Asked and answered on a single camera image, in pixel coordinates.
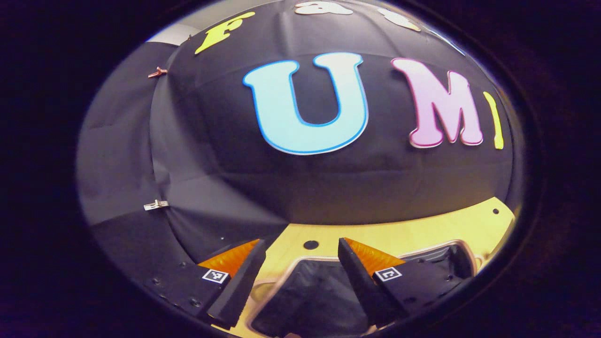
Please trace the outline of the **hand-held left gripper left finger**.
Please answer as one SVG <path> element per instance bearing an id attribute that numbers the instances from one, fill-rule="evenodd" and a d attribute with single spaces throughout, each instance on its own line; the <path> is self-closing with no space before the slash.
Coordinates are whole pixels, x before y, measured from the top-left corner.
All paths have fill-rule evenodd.
<path id="1" fill-rule="evenodd" d="M 207 324 L 237 325 L 268 244 L 251 240 L 199 264 L 180 263 L 144 281 L 156 296 Z"/>

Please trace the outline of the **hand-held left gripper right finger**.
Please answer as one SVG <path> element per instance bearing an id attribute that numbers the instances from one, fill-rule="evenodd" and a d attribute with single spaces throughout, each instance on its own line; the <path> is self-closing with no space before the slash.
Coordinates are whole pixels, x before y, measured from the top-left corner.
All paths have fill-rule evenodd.
<path id="1" fill-rule="evenodd" d="M 338 257 L 369 322 L 379 329 L 429 312 L 465 283 L 449 268 L 402 260 L 350 238 L 339 238 Z"/>

